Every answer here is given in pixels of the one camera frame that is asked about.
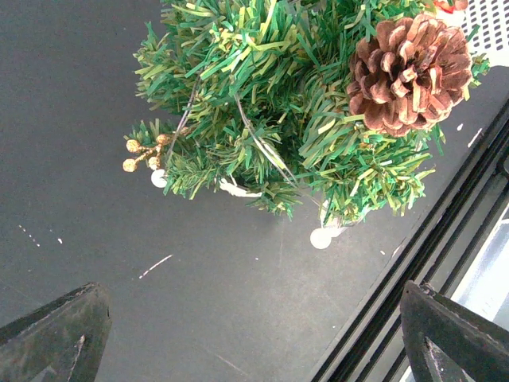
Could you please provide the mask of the small green christmas tree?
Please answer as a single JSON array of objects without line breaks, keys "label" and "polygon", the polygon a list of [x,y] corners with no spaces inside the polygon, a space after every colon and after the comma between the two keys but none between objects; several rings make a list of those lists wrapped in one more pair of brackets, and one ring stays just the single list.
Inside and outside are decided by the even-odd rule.
[{"label": "small green christmas tree", "polygon": [[[433,1],[163,2],[164,35],[149,31],[134,56],[138,95],[180,116],[168,123],[176,133],[159,170],[164,190],[192,199],[237,185],[276,215],[310,196],[325,223],[411,209],[445,119],[403,137],[372,131],[350,113],[347,87],[357,43],[381,21],[419,14],[440,19]],[[461,102],[490,68],[468,51],[473,78]]]}]

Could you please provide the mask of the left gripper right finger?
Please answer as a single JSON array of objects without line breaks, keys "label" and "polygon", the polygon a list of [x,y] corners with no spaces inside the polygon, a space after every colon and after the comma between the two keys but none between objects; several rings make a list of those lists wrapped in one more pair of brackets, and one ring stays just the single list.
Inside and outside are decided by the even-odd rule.
[{"label": "left gripper right finger", "polygon": [[400,301],[402,336],[416,381],[507,381],[508,332],[409,281]]}]

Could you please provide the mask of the brown pine cone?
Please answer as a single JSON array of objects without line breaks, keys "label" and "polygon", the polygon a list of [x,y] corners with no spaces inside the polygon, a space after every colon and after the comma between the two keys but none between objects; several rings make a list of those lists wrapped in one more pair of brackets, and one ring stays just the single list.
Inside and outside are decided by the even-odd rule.
[{"label": "brown pine cone", "polygon": [[357,43],[349,68],[350,113],[393,137],[447,119],[473,78],[463,30],[428,14],[379,22]]}]

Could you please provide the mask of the gold glitter twig ornament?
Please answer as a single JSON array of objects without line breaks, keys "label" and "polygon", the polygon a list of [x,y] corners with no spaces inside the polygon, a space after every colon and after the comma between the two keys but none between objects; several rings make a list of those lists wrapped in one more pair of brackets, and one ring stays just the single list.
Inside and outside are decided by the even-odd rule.
[{"label": "gold glitter twig ornament", "polygon": [[160,170],[175,133],[176,130],[170,124],[160,124],[159,119],[149,122],[149,125],[141,121],[131,135],[124,137],[126,149],[133,157],[123,161],[122,169],[133,173],[144,162],[150,169]]}]

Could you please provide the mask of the white perforated plastic basket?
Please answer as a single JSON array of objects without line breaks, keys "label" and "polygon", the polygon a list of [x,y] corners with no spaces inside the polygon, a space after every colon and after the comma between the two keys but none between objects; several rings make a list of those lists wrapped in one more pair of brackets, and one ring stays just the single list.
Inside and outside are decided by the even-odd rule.
[{"label": "white perforated plastic basket", "polygon": [[471,53],[484,54],[491,66],[508,67],[508,0],[471,0],[453,14],[435,8],[438,18],[463,29]]}]

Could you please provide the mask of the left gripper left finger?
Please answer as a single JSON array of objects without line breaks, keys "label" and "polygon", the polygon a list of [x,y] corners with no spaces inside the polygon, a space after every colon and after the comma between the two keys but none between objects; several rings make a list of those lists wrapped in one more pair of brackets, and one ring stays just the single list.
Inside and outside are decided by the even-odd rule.
[{"label": "left gripper left finger", "polygon": [[85,284],[1,328],[1,380],[94,381],[111,325],[107,289]]}]

